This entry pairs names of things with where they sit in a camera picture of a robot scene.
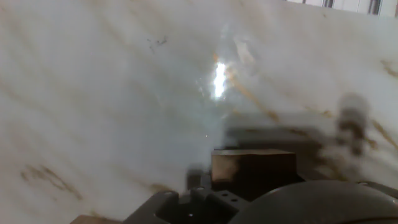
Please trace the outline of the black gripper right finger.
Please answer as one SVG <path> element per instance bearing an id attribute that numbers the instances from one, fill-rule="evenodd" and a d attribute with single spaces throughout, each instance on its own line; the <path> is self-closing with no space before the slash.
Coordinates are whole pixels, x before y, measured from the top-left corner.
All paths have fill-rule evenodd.
<path id="1" fill-rule="evenodd" d="M 386 185 L 382 185 L 376 182 L 358 182 L 359 185 L 367 186 L 372 189 L 378 190 L 388 196 L 398 199 L 398 190 Z"/>

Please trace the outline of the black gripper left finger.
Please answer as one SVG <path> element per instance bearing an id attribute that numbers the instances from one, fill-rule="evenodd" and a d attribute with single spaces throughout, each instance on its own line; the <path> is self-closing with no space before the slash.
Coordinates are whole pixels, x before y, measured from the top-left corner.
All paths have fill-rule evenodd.
<path id="1" fill-rule="evenodd" d="M 157 192 L 123 224 L 224 224 L 249 205 L 227 191 L 214 191 L 209 175 L 189 175 L 188 192 Z"/>

